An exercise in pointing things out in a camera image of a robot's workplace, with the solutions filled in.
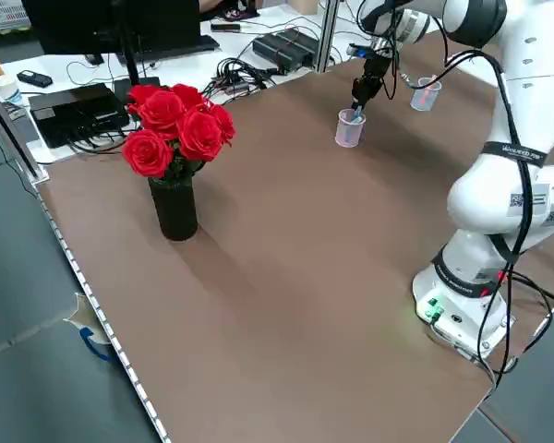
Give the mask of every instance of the red rose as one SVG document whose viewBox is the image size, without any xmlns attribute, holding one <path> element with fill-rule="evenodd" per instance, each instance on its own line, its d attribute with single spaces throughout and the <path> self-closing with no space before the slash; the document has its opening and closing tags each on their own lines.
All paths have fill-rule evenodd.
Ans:
<svg viewBox="0 0 554 443">
<path fill-rule="evenodd" d="M 181 123 L 180 151 L 187 160 L 212 161 L 223 144 L 222 130 L 205 106 L 191 108 Z"/>
<path fill-rule="evenodd" d="M 131 103 L 127 106 L 127 110 L 131 113 L 137 114 L 139 107 L 146 102 L 146 100 L 159 88 L 153 85 L 136 85 L 131 88 L 131 91 L 127 94 L 131 100 L 135 103 Z"/>
<path fill-rule="evenodd" d="M 136 174 L 163 178 L 173 160 L 173 149 L 154 131 L 142 129 L 127 137 L 123 157 Z"/>
<path fill-rule="evenodd" d="M 181 85 L 179 83 L 178 85 L 174 85 L 172 87 L 172 91 L 179 99 L 181 99 L 181 102 L 183 102 L 188 110 L 198 104 L 207 103 L 207 99 L 203 98 L 203 96 L 197 91 L 197 88 L 193 88 L 192 86 Z"/>
<path fill-rule="evenodd" d="M 141 125 L 156 131 L 163 139 L 178 138 L 178 123 L 185 105 L 169 90 L 157 90 L 138 108 Z"/>
<path fill-rule="evenodd" d="M 226 143 L 234 138 L 236 132 L 234 131 L 234 123 L 232 122 L 230 113 L 228 113 L 223 106 L 213 105 L 210 109 L 210 114 L 215 117 L 222 130 L 222 141 Z"/>
</svg>

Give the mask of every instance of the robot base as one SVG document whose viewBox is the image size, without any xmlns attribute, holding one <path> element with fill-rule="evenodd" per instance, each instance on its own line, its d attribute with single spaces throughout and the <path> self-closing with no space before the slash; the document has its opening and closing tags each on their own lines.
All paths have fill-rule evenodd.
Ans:
<svg viewBox="0 0 554 443">
<path fill-rule="evenodd" d="M 457 349 L 470 356 L 477 356 L 478 331 L 490 303 L 490 295 L 482 298 L 460 295 L 448 288 L 438 277 L 433 265 L 429 265 L 415 276 L 413 296 L 416 314 L 422 320 L 430 324 L 435 312 L 441 313 L 435 323 L 435 330 Z M 485 359 L 507 332 L 506 313 L 507 305 L 498 293 L 482 333 L 480 353 Z"/>
</svg>

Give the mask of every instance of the brown table surface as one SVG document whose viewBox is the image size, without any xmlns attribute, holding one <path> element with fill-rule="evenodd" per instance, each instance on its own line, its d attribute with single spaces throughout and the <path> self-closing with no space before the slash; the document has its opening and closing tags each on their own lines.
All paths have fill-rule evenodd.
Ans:
<svg viewBox="0 0 554 443">
<path fill-rule="evenodd" d="M 403 68 L 430 75 L 440 57 L 428 38 Z M 410 284 L 454 231 L 446 196 L 488 133 L 492 88 L 456 71 L 418 113 L 399 84 L 346 150 L 336 115 L 361 69 L 231 104 L 238 136 L 197 175 L 183 244 L 120 156 L 50 167 L 42 195 L 173 441 L 441 442 L 487 392 L 429 338 Z M 554 237 L 523 262 L 554 291 Z M 521 289 L 515 303 L 523 345 L 542 309 Z"/>
</svg>

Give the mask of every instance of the clear plastic cup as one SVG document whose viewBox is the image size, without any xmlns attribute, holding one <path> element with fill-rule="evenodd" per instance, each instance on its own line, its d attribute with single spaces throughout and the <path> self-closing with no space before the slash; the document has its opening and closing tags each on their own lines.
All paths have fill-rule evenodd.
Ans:
<svg viewBox="0 0 554 443">
<path fill-rule="evenodd" d="M 418 80 L 418 86 L 427 85 L 433 80 L 433 77 L 424 77 Z M 410 105 L 417 111 L 430 111 L 433 107 L 433 103 L 440 95 L 441 82 L 436 81 L 428 88 L 423 90 L 416 90 Z"/>
<path fill-rule="evenodd" d="M 355 118 L 354 109 L 343 109 L 339 112 L 339 125 L 336 127 L 334 141 L 343 148 L 354 148 L 359 144 L 365 123 L 366 117 L 363 113 Z"/>
</svg>

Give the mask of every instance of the black vase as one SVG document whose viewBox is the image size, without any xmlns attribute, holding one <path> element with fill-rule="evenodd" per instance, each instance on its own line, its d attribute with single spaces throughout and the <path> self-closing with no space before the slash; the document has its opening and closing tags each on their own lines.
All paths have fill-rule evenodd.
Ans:
<svg viewBox="0 0 554 443">
<path fill-rule="evenodd" d="M 191 177 L 172 183 L 149 178 L 148 183 L 164 236 L 178 242 L 192 237 L 198 225 Z"/>
</svg>

